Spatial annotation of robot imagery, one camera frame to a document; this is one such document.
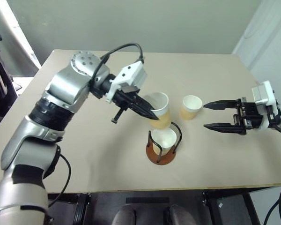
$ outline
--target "gray wall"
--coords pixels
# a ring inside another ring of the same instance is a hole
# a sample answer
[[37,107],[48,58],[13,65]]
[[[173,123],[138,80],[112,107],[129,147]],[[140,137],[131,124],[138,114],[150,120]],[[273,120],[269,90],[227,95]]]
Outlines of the gray wall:
[[8,0],[40,63],[53,49],[231,53],[260,0]]

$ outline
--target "beige table surface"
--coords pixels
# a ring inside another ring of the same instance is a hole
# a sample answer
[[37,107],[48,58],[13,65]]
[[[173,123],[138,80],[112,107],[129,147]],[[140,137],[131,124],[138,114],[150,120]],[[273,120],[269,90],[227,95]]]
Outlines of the beige table surface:
[[[52,76],[65,67],[74,51],[55,50],[35,78],[16,100],[0,124],[0,156],[22,120],[39,100]],[[94,52],[98,56],[104,52]],[[135,52],[118,52],[108,66],[117,74],[134,62]],[[179,117],[185,95],[197,95],[204,103],[246,96],[252,101],[256,81],[234,55],[146,53],[148,77],[140,95],[165,92],[170,99],[172,121],[182,129],[183,139],[174,161],[155,165],[145,147],[150,125],[147,119],[128,110],[118,124],[111,119],[114,104],[90,95],[66,128],[60,142],[72,166],[66,192],[120,190],[259,187],[281,184],[281,134],[266,130],[248,135],[222,134],[203,124],[233,122],[235,110],[203,109],[191,121]],[[45,179],[48,192],[59,192],[67,178],[63,160]]]

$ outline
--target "floor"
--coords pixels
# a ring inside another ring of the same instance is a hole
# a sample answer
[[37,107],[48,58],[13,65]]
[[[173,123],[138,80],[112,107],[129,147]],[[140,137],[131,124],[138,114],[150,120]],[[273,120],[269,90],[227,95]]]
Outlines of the floor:
[[[198,225],[212,225],[208,207],[202,203],[202,191],[146,191],[92,194],[85,225],[111,225],[121,206],[130,203],[137,213],[137,225],[163,225],[163,211],[172,204],[185,207]],[[218,200],[223,225],[251,225],[242,196]],[[50,208],[56,225],[70,225],[76,205],[58,202]]]

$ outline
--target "black wire cup holder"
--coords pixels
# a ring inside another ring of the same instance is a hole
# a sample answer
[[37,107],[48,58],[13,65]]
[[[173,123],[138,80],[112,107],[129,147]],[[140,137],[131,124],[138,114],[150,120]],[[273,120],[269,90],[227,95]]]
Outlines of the black wire cup holder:
[[[171,124],[173,126],[175,126],[176,129],[178,130],[179,139],[178,139],[177,143],[175,143],[173,145],[173,147],[169,150],[169,152],[167,154],[165,154],[164,156],[162,155],[162,153],[163,153],[162,147],[156,141],[153,140],[152,135],[151,135],[151,131],[149,130],[148,143],[147,143],[147,146],[146,146],[146,154],[147,154],[147,157],[150,159],[150,161],[152,163],[155,163],[157,165],[166,165],[166,164],[170,163],[171,161],[173,161],[173,159],[176,156],[177,148],[178,148],[178,146],[181,142],[181,139],[182,139],[182,132],[181,132],[180,127],[176,123],[171,122]],[[159,150],[160,150],[159,155],[157,155],[154,152],[153,144],[155,144],[159,148]]]

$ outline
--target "white paper cup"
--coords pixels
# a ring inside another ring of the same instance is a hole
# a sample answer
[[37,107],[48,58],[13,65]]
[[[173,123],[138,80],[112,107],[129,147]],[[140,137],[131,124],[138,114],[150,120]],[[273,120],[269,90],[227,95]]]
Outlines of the white paper cup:
[[155,110],[152,112],[159,118],[159,120],[150,120],[152,127],[156,129],[164,129],[170,126],[170,108],[169,97],[162,92],[154,92],[143,97],[149,102]]
[[[152,139],[162,147],[162,156],[164,156],[176,143],[177,134],[169,127],[165,129],[155,129],[152,132]],[[159,155],[160,148],[157,145],[153,144],[153,150],[155,154]]]
[[188,95],[183,98],[181,107],[181,117],[184,120],[191,120],[203,107],[202,100],[194,95]]

